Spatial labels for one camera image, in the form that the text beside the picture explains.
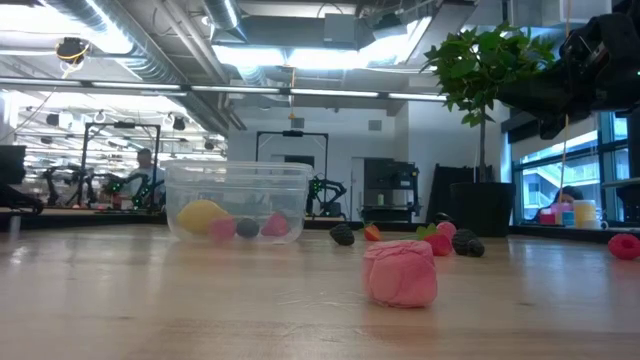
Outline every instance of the yellow container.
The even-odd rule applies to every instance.
[[[594,200],[575,200],[573,212],[576,216],[576,228],[590,229],[597,223],[596,202]]]

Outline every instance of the red toy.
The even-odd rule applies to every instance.
[[[236,234],[236,222],[232,217],[214,219],[209,224],[209,236],[214,241],[231,240]]]
[[[453,239],[453,235],[455,235],[456,231],[458,231],[458,229],[456,229],[456,226],[448,221],[441,222],[440,224],[438,224],[436,229],[438,229],[439,234],[446,235],[449,241]]]
[[[375,225],[369,225],[364,228],[364,238],[368,241],[381,241],[382,235]]]
[[[640,240],[631,234],[618,234],[609,240],[609,251],[620,260],[633,260],[640,256]]]
[[[444,234],[428,235],[424,238],[424,241],[431,245],[434,256],[447,256],[453,251],[451,240]]]
[[[285,236],[289,233],[289,224],[287,218],[280,213],[275,213],[269,217],[267,223],[264,224],[262,231],[263,236]]]

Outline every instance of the fluorescent light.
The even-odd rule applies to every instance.
[[[213,46],[218,60],[233,66],[279,66],[284,56],[278,48]]]
[[[180,85],[172,85],[172,84],[146,84],[146,83],[120,83],[120,82],[94,81],[93,86],[113,88],[113,89],[180,90]]]
[[[309,70],[355,69],[367,66],[355,50],[295,49],[289,66]]]
[[[0,84],[38,86],[82,86],[80,81],[0,77]]]
[[[389,99],[393,100],[420,100],[420,101],[445,101],[447,97],[436,94],[406,94],[406,93],[390,93]]]
[[[248,94],[279,94],[278,88],[266,88],[266,87],[253,87],[253,86],[200,86],[194,85],[191,87],[193,91],[213,91],[213,92],[228,92],[228,93],[248,93]]]
[[[323,95],[323,96],[343,96],[343,97],[366,97],[376,98],[375,91],[348,91],[348,90],[322,90],[322,89],[291,89],[291,95]]]

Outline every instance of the potted plant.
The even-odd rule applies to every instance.
[[[432,68],[439,77],[444,106],[456,106],[466,115],[462,124],[480,125],[480,164],[476,183],[453,184],[451,195],[454,217],[464,227],[480,236],[505,236],[511,214],[515,187],[513,184],[488,183],[485,163],[487,122],[495,122],[487,114],[493,110],[503,84],[526,79],[555,62],[554,43],[532,38],[504,23],[493,31],[478,33],[477,28],[449,34],[440,45],[425,53],[423,68]]]

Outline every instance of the table surface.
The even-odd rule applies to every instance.
[[[640,262],[605,246],[486,240],[484,258],[437,258],[435,303],[403,310],[362,295],[358,240],[308,231],[220,247],[164,226],[0,235],[1,357],[640,358]]]

